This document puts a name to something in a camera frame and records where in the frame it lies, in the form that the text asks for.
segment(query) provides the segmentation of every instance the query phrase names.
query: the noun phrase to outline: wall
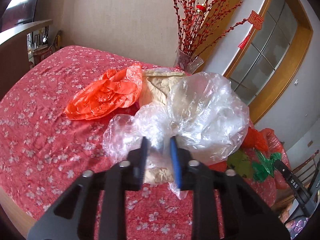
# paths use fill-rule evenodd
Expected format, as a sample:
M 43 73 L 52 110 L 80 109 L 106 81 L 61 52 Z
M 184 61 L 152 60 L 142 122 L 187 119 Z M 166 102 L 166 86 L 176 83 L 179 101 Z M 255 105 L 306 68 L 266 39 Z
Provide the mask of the wall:
M 243 3 L 241 7 L 235 11 L 232 17 L 229 24 L 230 26 L 234 25 L 236 22 L 242 21 L 244 18 L 248 18 L 252 10 L 260 12 L 265 0 L 242 1 Z M 224 74 L 240 50 L 238 45 L 248 35 L 251 27 L 252 25 L 249 23 L 239 25 L 221 39 L 213 51 L 208 63 L 203 68 L 203 71 Z
M 275 130 L 284 148 L 290 149 L 320 117 L 320 21 L 307 0 L 300 0 L 313 28 L 313 36 L 305 58 L 291 83 L 255 125 L 257 129 Z
M 52 18 L 50 37 L 163 66 L 178 44 L 172 0 L 39 0 L 37 19 Z
M 313 141 L 313 144 L 308 147 L 308 143 Z M 305 162 L 310 156 L 320 150 L 320 119 L 310 128 L 305 135 L 297 141 L 289 150 L 287 150 L 287 156 L 290 165 L 293 169 L 298 167 L 301 163 Z

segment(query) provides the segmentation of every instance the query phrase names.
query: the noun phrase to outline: white flower pattern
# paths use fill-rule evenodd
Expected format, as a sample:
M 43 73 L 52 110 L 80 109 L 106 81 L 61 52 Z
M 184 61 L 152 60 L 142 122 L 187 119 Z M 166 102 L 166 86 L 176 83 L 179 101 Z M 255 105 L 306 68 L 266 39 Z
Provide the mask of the white flower pattern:
M 83 170 L 110 168 L 101 145 L 108 121 L 115 114 L 134 115 L 137 107 L 119 108 L 103 119 L 87 121 L 69 120 L 63 111 L 76 92 L 108 68 L 120 70 L 135 62 L 94 49 L 66 47 L 30 70 L 1 100 L 0 182 L 28 215 L 38 220 Z M 275 193 L 264 191 L 262 198 L 271 203 Z M 126 197 L 128 219 L 140 217 L 127 223 L 128 240 L 149 234 L 159 240 L 190 238 L 190 193 L 178 200 L 167 185 L 145 184 L 140 192 L 126 192 Z

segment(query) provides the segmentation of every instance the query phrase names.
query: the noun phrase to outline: beige cloth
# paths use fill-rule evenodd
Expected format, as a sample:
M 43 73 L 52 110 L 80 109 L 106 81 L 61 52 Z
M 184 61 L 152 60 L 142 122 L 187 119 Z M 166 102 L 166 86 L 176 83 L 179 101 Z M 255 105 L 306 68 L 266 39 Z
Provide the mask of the beige cloth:
M 146 169 L 143 183 L 148 184 L 163 184 L 173 182 L 173 175 L 167 168 L 152 168 Z
M 142 73 L 142 91 L 139 105 L 160 102 L 166 105 L 167 96 L 179 80 L 187 76 L 184 72 L 163 72 L 165 68 L 148 69 Z
M 184 72 L 172 72 L 166 68 L 148 69 L 142 73 L 142 91 L 139 105 L 160 102 L 166 105 L 167 96 L 179 80 L 187 76 Z M 173 182 L 173 175 L 167 168 L 146 169 L 144 183 L 163 184 Z

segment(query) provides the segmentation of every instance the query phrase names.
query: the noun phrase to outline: red willow branch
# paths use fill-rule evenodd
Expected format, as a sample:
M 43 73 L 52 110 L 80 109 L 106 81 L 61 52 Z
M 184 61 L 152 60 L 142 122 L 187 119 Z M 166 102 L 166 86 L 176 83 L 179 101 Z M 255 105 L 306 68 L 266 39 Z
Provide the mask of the red willow branch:
M 200 53 L 194 55 L 199 46 L 201 46 L 208 37 L 215 34 L 223 18 L 242 3 L 237 3 L 230 8 L 229 3 L 225 5 L 227 0 L 203 0 L 203 3 L 199 1 L 200 0 L 173 0 L 173 8 L 176 11 L 178 22 L 178 46 L 182 52 L 191 57 L 199 56 L 236 26 L 247 21 L 247 19 L 244 19 L 225 30 L 212 43 L 203 48 Z

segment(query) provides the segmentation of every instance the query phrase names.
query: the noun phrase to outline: black gripper frame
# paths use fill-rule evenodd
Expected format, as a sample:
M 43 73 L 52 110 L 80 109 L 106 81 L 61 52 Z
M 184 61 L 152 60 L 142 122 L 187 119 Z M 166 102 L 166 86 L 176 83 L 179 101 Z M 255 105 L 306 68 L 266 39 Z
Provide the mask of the black gripper frame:
M 99 239 L 127 240 L 125 191 L 139 191 L 144 177 L 148 141 L 130 151 L 124 165 L 79 176 L 30 229 L 27 240 L 93 240 L 98 200 L 104 190 Z
M 313 175 L 308 189 L 305 188 L 303 183 L 297 178 L 296 175 L 281 161 L 275 161 L 275 167 L 282 176 L 286 183 L 290 186 L 293 191 L 295 199 L 298 201 L 298 207 L 294 210 L 291 216 L 287 219 L 287 222 L 294 220 L 298 217 L 309 218 L 317 207 L 317 193 L 320 186 L 320 173 L 319 173 L 320 160 L 316 166 L 315 174 Z
M 180 189 L 193 191 L 192 240 L 220 239 L 214 192 L 221 202 L 223 239 L 290 240 L 278 217 L 239 175 L 227 176 L 200 162 L 190 165 L 190 152 L 178 148 L 175 137 L 170 149 L 173 165 L 181 167 L 173 169 Z

